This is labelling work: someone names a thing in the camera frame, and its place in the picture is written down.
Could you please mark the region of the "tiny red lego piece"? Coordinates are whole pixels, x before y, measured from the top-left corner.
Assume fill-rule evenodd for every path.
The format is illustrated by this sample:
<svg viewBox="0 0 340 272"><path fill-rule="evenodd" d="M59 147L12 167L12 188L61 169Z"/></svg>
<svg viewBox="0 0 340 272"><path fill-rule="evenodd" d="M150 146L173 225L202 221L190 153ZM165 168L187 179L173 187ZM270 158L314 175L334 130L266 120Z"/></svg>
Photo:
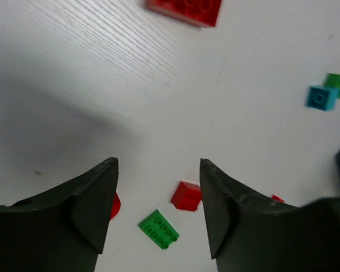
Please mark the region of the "tiny red lego piece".
<svg viewBox="0 0 340 272"><path fill-rule="evenodd" d="M280 197L278 197L277 195L272 195L271 198L277 202L280 202L280 203L284 203L284 200Z"/></svg>

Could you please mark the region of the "small red square lego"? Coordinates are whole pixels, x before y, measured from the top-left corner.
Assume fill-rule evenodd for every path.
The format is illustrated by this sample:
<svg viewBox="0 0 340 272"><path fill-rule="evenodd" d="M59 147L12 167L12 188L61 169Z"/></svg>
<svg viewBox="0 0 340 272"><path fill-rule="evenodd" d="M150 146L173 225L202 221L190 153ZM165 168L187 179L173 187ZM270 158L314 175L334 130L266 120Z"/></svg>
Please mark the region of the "small red square lego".
<svg viewBox="0 0 340 272"><path fill-rule="evenodd" d="M178 210L196 211L202 201L201 187L185 181L180 181L171 203Z"/></svg>

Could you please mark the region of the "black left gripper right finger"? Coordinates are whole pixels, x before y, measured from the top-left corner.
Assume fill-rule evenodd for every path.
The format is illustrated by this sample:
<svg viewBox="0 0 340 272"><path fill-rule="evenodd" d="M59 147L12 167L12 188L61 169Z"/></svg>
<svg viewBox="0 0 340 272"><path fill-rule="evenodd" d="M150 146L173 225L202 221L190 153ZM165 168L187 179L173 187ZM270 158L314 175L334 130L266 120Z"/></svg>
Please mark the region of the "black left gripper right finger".
<svg viewBox="0 0 340 272"><path fill-rule="evenodd" d="M199 166L207 236L218 271L340 271L340 198L295 207Z"/></svg>

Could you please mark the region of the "red curved lego piece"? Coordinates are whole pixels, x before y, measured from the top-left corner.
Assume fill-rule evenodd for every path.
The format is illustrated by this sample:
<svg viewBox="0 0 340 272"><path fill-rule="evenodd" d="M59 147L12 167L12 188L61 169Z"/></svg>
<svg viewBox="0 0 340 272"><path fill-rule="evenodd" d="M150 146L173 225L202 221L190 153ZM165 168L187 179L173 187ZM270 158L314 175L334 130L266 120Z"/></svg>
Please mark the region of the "red curved lego piece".
<svg viewBox="0 0 340 272"><path fill-rule="evenodd" d="M116 193L114 196L113 204L112 204L112 211L110 215L111 220L118 214L120 208L121 208L121 200L118 194Z"/></svg>

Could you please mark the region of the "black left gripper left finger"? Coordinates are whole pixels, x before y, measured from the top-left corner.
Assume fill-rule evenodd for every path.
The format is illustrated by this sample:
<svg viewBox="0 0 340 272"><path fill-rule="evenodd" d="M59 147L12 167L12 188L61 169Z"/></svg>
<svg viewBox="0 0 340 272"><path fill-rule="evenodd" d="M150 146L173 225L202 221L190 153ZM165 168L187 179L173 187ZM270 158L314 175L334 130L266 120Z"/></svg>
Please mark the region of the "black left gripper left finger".
<svg viewBox="0 0 340 272"><path fill-rule="evenodd" d="M0 271L94 271L118 181L118 160L11 206L0 206Z"/></svg>

